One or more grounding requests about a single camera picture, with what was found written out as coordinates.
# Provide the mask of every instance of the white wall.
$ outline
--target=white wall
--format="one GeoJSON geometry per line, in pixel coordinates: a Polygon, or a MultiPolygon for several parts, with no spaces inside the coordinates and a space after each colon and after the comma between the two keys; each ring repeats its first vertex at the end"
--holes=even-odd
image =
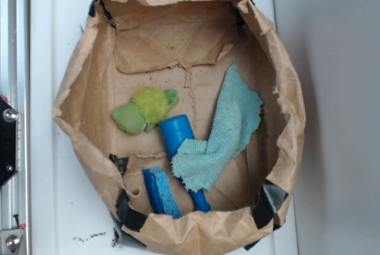
{"type": "Polygon", "coordinates": [[[299,254],[380,254],[380,0],[274,4],[308,117],[299,254]]]}

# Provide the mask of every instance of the white surface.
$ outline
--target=white surface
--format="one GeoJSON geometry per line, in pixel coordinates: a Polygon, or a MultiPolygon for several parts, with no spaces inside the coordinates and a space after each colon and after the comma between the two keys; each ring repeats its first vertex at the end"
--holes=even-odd
{"type": "Polygon", "coordinates": [[[380,254],[380,1],[274,0],[305,95],[300,255],[380,254]]]}
{"type": "MultiPolygon", "coordinates": [[[[32,253],[147,254],[111,247],[115,226],[87,179],[69,138],[51,110],[69,58],[84,28],[92,0],[31,0],[31,208],[32,253]],[[104,235],[91,237],[105,232],[104,235]]],[[[270,19],[272,0],[254,0],[270,19]]],[[[287,223],[251,251],[232,254],[296,255],[293,209],[287,223]]]]}

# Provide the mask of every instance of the metal frame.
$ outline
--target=metal frame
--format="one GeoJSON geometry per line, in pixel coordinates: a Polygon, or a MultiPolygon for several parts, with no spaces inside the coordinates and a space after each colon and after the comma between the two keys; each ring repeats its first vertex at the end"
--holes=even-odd
{"type": "Polygon", "coordinates": [[[0,92],[18,112],[17,173],[0,190],[0,230],[23,229],[23,250],[30,254],[29,35],[30,0],[0,3],[0,92]]]}

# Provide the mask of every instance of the blue sponge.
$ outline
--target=blue sponge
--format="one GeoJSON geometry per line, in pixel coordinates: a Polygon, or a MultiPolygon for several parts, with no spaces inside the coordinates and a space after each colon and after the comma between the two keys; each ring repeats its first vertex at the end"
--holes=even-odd
{"type": "Polygon", "coordinates": [[[181,211],[173,198],[166,173],[160,167],[154,166],[143,169],[142,174],[154,211],[158,214],[171,215],[174,219],[180,218],[181,211]]]}

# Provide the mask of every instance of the black bracket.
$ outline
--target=black bracket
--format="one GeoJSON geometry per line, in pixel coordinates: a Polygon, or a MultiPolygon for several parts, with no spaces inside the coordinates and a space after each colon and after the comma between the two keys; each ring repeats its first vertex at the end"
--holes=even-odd
{"type": "Polygon", "coordinates": [[[16,111],[0,97],[0,188],[16,173],[16,111]]]}

